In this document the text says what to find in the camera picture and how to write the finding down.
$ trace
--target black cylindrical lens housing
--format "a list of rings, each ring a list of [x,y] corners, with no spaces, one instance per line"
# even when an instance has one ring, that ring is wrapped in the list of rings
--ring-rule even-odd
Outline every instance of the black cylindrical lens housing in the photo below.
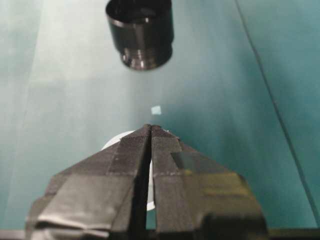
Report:
[[[170,59],[174,40],[171,0],[111,0],[106,14],[126,66],[149,70]]]

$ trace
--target teal background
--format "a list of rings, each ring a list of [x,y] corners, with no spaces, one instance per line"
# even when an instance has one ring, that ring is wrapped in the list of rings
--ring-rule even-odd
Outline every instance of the teal background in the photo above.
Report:
[[[269,227],[319,227],[320,1],[173,0],[172,59],[148,72],[121,64],[106,4],[0,2],[0,228],[144,123],[245,176]]]

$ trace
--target black lens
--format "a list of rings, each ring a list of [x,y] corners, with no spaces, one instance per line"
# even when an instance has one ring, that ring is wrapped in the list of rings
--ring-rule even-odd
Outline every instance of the black lens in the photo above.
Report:
[[[149,70],[170,59],[174,40],[171,0],[111,0],[106,14],[125,65]]]

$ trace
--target lens barrel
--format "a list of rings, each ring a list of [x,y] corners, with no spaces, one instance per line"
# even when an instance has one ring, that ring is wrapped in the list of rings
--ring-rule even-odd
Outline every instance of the lens barrel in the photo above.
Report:
[[[122,62],[150,70],[172,56],[174,40],[171,0],[111,0],[106,15]]]

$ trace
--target teal surface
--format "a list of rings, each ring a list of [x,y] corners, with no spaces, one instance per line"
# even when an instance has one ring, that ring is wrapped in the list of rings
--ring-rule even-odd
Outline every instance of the teal surface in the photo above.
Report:
[[[144,123],[244,175],[269,227],[317,227],[320,3],[174,0],[172,59],[148,72],[121,64],[106,3],[0,3],[0,228],[23,228],[53,174]]]

